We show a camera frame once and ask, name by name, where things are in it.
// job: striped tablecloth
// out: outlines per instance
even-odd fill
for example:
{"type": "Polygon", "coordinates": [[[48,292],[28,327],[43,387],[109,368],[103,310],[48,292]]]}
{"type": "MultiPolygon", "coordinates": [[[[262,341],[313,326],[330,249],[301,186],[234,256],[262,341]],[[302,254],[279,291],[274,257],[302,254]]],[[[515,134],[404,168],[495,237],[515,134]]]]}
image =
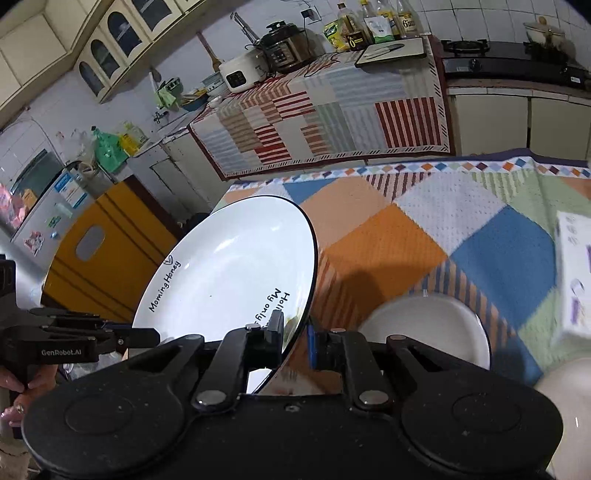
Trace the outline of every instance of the striped tablecloth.
{"type": "Polygon", "coordinates": [[[432,41],[423,38],[423,59],[362,69],[359,52],[324,55],[207,110],[190,131],[223,180],[292,165],[452,153],[432,41]]]}
{"type": "MultiPolygon", "coordinates": [[[[513,151],[325,171],[236,184],[218,208],[265,194],[301,206],[319,243],[311,313],[324,327],[354,329],[390,299],[441,292],[480,317],[492,370],[531,385],[585,353],[550,346],[556,212],[591,216],[591,171],[564,163],[513,151]]],[[[289,377],[338,391],[336,374],[309,370],[305,340],[289,377]]]]}

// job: gas stove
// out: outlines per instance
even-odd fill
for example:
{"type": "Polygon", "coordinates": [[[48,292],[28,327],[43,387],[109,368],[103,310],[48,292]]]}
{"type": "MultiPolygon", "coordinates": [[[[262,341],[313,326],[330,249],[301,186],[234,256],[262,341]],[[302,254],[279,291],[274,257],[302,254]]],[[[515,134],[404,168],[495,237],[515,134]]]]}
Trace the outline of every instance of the gas stove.
{"type": "Polygon", "coordinates": [[[587,70],[566,53],[537,43],[442,40],[447,78],[496,78],[591,90],[587,70]]]}

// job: human hand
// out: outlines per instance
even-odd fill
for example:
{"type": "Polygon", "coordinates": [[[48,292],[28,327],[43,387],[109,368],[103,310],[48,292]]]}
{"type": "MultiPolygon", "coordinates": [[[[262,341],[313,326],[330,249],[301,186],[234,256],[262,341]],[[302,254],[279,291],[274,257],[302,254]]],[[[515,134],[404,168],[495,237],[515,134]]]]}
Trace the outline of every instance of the human hand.
{"type": "Polygon", "coordinates": [[[22,417],[31,402],[56,386],[56,372],[57,365],[42,365],[25,389],[12,373],[0,367],[0,387],[20,393],[14,400],[14,405],[2,412],[0,419],[7,421],[11,427],[20,427],[22,417]]]}

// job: ceiling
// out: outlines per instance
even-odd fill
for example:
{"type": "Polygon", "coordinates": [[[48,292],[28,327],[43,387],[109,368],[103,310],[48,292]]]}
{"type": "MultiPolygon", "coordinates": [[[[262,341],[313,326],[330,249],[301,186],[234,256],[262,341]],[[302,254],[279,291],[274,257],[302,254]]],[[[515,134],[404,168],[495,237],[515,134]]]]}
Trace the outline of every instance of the ceiling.
{"type": "Polygon", "coordinates": [[[0,37],[43,12],[47,0],[20,0],[12,9],[0,19],[0,37]]]}

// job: white plate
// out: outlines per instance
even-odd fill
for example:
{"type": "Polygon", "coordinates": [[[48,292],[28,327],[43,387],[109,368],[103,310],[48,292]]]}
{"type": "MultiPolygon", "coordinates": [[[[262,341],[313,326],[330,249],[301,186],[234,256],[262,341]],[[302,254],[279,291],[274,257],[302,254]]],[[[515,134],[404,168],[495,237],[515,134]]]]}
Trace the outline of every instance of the white plate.
{"type": "MultiPolygon", "coordinates": [[[[162,339],[199,333],[206,342],[247,323],[285,319],[284,358],[303,325],[316,282],[311,223],[289,200],[250,197],[207,217],[170,252],[148,285],[134,327],[162,339]]],[[[249,376],[253,392],[270,371],[249,376]]]]}
{"type": "Polygon", "coordinates": [[[384,343],[398,333],[479,367],[491,367],[491,350],[478,316],[461,301],[439,293],[400,297],[379,306],[359,331],[384,343]]]}
{"type": "Polygon", "coordinates": [[[560,480],[589,480],[591,358],[561,365],[543,376],[535,389],[546,395],[562,416],[564,432],[550,464],[553,475],[560,480]]]}

